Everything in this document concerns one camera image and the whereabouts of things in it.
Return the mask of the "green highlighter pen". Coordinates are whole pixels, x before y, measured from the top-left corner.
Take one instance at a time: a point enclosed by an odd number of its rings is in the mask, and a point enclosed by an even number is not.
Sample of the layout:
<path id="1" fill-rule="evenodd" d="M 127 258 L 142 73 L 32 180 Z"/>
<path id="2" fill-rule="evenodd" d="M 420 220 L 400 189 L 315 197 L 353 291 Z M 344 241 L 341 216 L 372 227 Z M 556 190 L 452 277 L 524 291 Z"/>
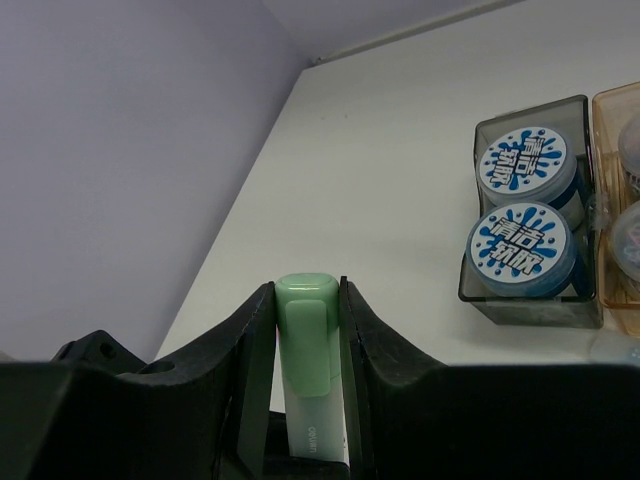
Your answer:
<path id="1" fill-rule="evenodd" d="M 346 452 L 342 380 L 334 377 L 327 395 L 301 397 L 283 382 L 289 454 L 344 462 Z"/>

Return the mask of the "blue highlighter pen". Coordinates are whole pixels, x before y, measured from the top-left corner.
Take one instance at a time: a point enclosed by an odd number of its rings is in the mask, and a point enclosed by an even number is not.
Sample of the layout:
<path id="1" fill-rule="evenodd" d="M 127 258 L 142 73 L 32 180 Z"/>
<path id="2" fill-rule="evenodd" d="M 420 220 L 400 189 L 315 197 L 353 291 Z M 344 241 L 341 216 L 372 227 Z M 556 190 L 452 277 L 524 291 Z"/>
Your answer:
<path id="1" fill-rule="evenodd" d="M 603 331 L 594 338 L 589 359 L 594 363 L 638 367 L 640 364 L 639 339 L 618 332 Z"/>

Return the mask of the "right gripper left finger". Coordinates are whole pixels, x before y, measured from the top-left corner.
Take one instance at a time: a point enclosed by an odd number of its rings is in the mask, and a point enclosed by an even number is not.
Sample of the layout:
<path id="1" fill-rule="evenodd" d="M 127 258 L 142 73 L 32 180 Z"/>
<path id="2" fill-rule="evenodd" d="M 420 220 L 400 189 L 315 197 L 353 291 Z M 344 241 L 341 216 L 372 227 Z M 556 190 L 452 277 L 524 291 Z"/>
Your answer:
<path id="1" fill-rule="evenodd" d="M 258 479 L 275 353 L 274 286 L 135 373 L 1 366 L 5 479 Z"/>

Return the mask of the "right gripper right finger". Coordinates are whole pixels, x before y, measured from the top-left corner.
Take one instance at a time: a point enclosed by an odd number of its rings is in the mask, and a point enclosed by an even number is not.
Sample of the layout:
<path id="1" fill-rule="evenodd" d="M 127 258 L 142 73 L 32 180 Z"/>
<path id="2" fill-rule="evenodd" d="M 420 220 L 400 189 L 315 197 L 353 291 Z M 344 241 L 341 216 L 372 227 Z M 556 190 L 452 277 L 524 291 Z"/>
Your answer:
<path id="1" fill-rule="evenodd" d="M 347 279 L 338 313 L 352 478 L 638 477 L 636 367 L 449 366 Z"/>

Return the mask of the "blue cleaning gel jar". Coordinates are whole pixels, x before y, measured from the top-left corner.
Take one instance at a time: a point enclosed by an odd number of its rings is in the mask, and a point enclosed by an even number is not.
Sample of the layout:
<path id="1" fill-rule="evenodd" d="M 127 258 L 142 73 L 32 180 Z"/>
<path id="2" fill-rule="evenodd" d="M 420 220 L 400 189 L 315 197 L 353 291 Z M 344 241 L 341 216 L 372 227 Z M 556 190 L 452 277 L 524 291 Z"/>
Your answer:
<path id="1" fill-rule="evenodd" d="M 481 192 L 494 206 L 539 202 L 556 209 L 572 230 L 585 218 L 587 190 L 571 142 L 547 126 L 511 130 L 476 163 Z"/>

